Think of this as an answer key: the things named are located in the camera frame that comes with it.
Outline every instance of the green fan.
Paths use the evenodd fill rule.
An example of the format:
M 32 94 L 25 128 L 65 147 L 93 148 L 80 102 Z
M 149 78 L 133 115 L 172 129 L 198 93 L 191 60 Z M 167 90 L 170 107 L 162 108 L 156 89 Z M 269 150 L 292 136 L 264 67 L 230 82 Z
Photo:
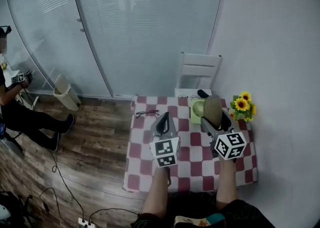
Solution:
M 204 99 L 191 99 L 191 123 L 201 124 L 204 115 Z

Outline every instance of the person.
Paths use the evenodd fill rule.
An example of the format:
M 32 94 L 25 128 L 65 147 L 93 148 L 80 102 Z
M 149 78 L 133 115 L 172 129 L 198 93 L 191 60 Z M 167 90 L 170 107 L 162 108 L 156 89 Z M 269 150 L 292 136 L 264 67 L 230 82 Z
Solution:
M 7 34 L 0 27 L 0 54 L 7 51 Z M 27 89 L 28 80 L 6 87 L 6 80 L 0 69 L 0 104 L 2 122 L 13 131 L 19 131 L 32 141 L 56 152 L 61 134 L 68 133 L 75 122 L 75 117 L 69 114 L 65 121 L 57 120 L 44 112 L 30 110 L 16 101 L 16 96 L 22 89 Z M 49 138 L 40 129 L 54 131 L 53 138 Z
M 142 214 L 131 224 L 132 228 L 274 227 L 256 207 L 238 199 L 233 160 L 219 156 L 219 162 L 215 195 L 186 192 L 168 197 L 169 168 L 158 167 Z

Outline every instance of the white wall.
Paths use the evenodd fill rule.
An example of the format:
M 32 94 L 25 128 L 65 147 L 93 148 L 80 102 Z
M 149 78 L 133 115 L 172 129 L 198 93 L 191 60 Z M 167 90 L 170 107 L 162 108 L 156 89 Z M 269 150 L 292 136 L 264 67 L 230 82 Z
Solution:
M 222 64 L 213 89 L 248 90 L 258 183 L 240 190 L 276 227 L 320 218 L 320 0 L 222 0 L 210 54 Z

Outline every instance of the shoe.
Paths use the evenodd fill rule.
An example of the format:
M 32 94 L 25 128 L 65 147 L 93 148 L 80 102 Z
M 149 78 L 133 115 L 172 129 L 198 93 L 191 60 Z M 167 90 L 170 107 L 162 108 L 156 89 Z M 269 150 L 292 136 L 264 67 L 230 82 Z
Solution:
M 56 152 L 58 150 L 60 138 L 61 138 L 61 134 L 58 132 L 54 132 L 54 136 L 52 140 L 56 141 L 56 145 L 54 149 L 50 149 L 51 151 Z
M 69 133 L 70 129 L 72 128 L 73 124 L 75 123 L 75 116 L 73 116 L 71 113 L 66 117 L 66 126 L 68 127 L 67 131 L 64 132 L 64 134 Z

